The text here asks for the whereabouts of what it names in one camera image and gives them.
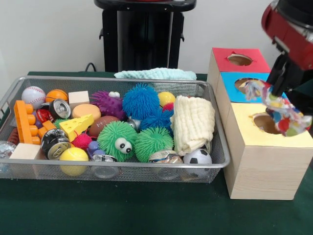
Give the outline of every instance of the orange lego brick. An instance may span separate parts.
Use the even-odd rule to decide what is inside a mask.
[[[38,130],[38,135],[42,138],[45,133],[49,130],[57,129],[56,126],[51,121],[45,121],[43,123],[43,127]]]
[[[25,104],[22,100],[17,100],[14,105],[16,126],[21,143],[37,144],[41,143],[38,136],[38,128],[35,126],[36,118],[32,115],[34,108],[31,104]]]

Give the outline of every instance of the green fuzzy ball with eyes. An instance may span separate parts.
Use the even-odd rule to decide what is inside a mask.
[[[172,150],[174,141],[164,127],[148,128],[138,134],[135,153],[139,161],[147,163],[152,154],[161,150]]]
[[[56,119],[53,124],[56,126],[57,129],[60,129],[60,123],[68,120],[69,119]]]
[[[97,141],[106,154],[124,162],[134,155],[133,147],[137,136],[137,132],[128,123],[113,121],[103,128]]]

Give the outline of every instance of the red box top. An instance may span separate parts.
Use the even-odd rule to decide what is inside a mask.
[[[220,72],[270,72],[259,49],[212,48]]]

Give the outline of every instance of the metal basket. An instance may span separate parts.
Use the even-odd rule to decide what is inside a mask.
[[[26,87],[38,86],[46,93],[53,89],[67,92],[88,91],[89,95],[99,90],[117,91],[121,96],[136,83],[153,86],[157,92],[170,91],[175,96],[191,95],[212,102],[216,110],[215,133],[212,140],[213,164],[153,164],[140,163],[133,157],[124,163],[77,162],[52,160],[0,159],[0,178],[44,180],[109,180],[145,182],[197,182],[211,183],[221,168],[230,161],[227,142],[220,115],[211,87],[201,81],[128,80],[116,78],[26,76],[17,79],[0,102],[0,139],[7,140],[14,126],[13,106],[21,98]],[[83,168],[79,176],[68,176],[61,166]]]

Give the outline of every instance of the purple spiky ball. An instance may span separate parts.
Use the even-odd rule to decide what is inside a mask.
[[[110,97],[107,91],[98,91],[92,94],[91,103],[99,107],[102,116],[114,116],[120,120],[125,120],[126,114],[122,109],[123,99],[119,97]]]

